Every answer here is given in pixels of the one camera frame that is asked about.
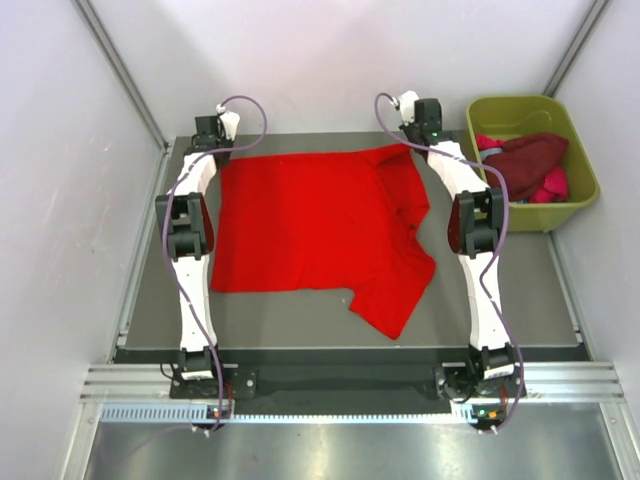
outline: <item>green bin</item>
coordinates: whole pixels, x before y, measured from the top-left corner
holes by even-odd
[[[541,95],[482,97],[467,108],[467,122],[475,160],[481,162],[476,134],[509,140],[540,132],[552,132],[569,140],[562,160],[567,172],[569,198],[563,203],[510,205],[510,232],[549,232],[593,202],[600,188],[567,110]]]

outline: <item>metal floor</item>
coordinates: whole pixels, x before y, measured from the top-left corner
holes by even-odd
[[[246,143],[245,137],[238,144]],[[187,138],[178,138],[168,166],[165,190],[182,167]],[[247,154],[359,150],[390,143],[384,133],[268,135]],[[421,158],[416,165],[431,210],[418,239],[436,260],[436,274],[415,308],[402,336],[392,341],[349,311],[349,290],[301,290],[290,293],[219,294],[211,292],[211,317],[222,348],[463,347],[470,332],[464,274],[449,250],[446,231],[451,200],[438,177]],[[212,181],[207,205],[217,230],[219,178]],[[500,260],[499,278],[505,317],[524,346],[575,346],[574,327],[543,234],[511,234]],[[179,303],[165,270],[154,228],[129,327],[127,349],[177,348]]]
[[[228,425],[209,439],[166,430],[101,424],[85,478],[622,478],[593,404],[522,405],[498,437],[467,425]]]

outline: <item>red shirt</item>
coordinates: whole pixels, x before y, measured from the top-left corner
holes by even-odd
[[[238,159],[221,181],[214,290],[349,288],[353,312],[400,336],[435,271],[408,147]]]

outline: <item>pink cloth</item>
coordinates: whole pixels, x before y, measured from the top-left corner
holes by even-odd
[[[478,145],[478,150],[489,150],[490,148],[498,148],[501,147],[504,143],[504,140],[496,140],[491,137],[487,137],[486,135],[476,135],[476,145]]]
[[[544,177],[542,186],[529,197],[529,203],[564,202],[569,198],[569,182],[562,167],[554,167]]]

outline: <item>white backdrop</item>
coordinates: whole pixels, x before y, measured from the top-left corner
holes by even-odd
[[[602,193],[558,231],[596,354],[613,360],[640,425],[640,3],[616,0],[558,93]]]
[[[264,103],[271,132],[378,130],[374,95],[409,88],[461,127],[476,96],[540,93],[591,1],[93,3],[170,138],[234,93]],[[259,131],[250,107],[238,111],[242,132]]]
[[[0,7],[0,477],[56,478],[159,152],[72,2]]]

